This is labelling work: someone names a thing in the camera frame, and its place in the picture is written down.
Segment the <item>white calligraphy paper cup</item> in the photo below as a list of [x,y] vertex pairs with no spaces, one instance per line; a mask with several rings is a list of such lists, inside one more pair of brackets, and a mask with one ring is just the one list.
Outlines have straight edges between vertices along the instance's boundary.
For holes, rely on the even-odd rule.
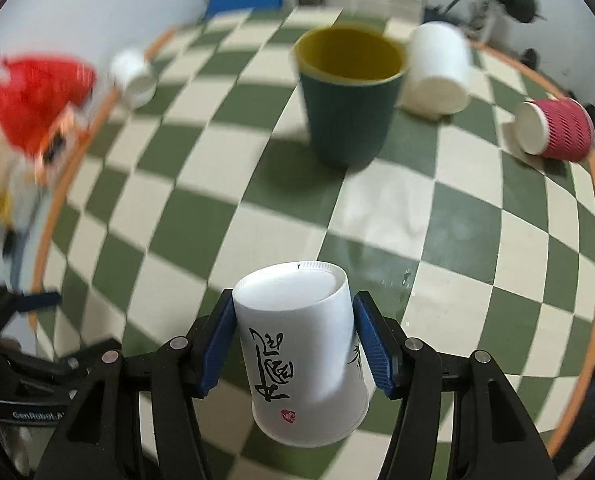
[[298,448],[351,434],[369,391],[345,271],[321,261],[275,264],[241,278],[232,297],[259,429]]

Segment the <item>red plastic bag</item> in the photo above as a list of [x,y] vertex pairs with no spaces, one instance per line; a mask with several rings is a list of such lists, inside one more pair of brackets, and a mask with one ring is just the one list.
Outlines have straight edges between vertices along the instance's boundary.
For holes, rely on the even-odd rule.
[[67,105],[81,107],[96,69],[81,58],[38,53],[0,56],[0,127],[14,148],[33,158]]

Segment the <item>white paper cup lying left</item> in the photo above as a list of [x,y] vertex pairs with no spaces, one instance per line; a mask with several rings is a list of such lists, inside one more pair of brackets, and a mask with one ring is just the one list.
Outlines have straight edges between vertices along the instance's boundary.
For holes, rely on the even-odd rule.
[[136,49],[118,52],[112,58],[110,75],[122,102],[132,110],[153,99],[157,80],[144,53]]

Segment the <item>yellow flower tissue pack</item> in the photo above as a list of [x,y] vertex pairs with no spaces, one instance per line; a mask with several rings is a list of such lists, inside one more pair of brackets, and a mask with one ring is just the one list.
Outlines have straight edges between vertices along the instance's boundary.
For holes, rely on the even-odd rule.
[[0,224],[12,231],[27,231],[39,194],[32,165],[0,134]]

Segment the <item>dark green yellow-lined cup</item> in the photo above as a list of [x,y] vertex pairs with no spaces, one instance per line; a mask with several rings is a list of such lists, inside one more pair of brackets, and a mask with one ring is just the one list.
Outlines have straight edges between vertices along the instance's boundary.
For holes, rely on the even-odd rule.
[[293,53],[311,148],[335,167],[369,165],[390,131],[404,48],[372,28],[342,24],[305,32]]

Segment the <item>red ribbed paper cup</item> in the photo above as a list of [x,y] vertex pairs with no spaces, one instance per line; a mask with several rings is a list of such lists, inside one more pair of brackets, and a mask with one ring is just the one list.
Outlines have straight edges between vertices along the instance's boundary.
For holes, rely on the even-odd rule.
[[513,133],[524,153],[565,162],[581,162],[595,142],[590,116],[570,98],[520,103]]

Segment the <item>plain white paper cup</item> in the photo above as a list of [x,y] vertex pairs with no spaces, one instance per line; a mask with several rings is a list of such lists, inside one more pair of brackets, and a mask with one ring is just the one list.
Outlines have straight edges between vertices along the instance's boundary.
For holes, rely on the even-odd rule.
[[420,25],[412,32],[407,56],[399,107],[437,119],[468,106],[471,47],[458,27],[445,22]]

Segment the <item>green checkered table mat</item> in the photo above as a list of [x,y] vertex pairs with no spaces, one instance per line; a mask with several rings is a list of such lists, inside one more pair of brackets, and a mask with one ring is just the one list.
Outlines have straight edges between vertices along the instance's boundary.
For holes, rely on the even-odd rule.
[[595,161],[524,154],[512,110],[545,92],[478,50],[463,112],[439,124],[397,113],[368,167],[323,165],[292,48],[353,21],[226,14],[160,50],[154,99],[104,110],[56,204],[36,279],[64,301],[40,315],[40,349],[113,337],[148,352],[244,275],[320,259],[436,350],[487,350],[541,436],[562,436],[595,350]]

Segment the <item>orange wet wipes pack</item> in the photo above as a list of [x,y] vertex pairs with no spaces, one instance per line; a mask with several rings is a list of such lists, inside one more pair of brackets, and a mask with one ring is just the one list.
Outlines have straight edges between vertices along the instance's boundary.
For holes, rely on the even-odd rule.
[[86,117],[73,104],[67,104],[41,141],[35,157],[35,181],[40,188],[58,184],[78,148],[89,138]]

